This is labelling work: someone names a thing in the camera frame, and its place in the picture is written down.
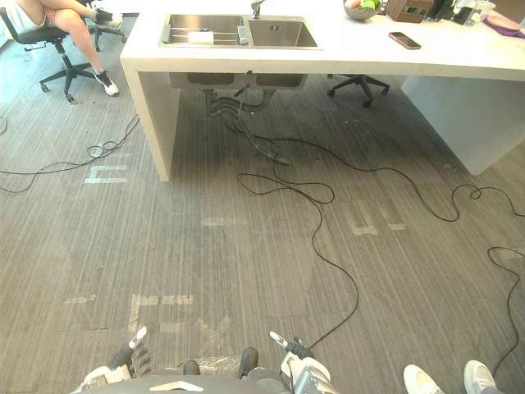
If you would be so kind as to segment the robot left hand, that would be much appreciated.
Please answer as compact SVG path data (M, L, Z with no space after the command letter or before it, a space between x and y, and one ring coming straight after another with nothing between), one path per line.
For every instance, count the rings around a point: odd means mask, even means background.
M110 370L123 368L130 378L141 378L151 373L152 361L144 338L148 329L143 326L125 343L108 363Z

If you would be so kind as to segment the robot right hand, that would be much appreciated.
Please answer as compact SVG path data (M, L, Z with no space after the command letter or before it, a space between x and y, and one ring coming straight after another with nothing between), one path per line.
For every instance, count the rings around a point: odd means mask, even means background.
M280 334L270 331L270 338L275 341L280 347L282 347L286 352L290 352L293 355L298 356L301 360L304 358L314 358L315 355L309 347L307 347L304 342L298 337L292 337L291 341L287 341Z

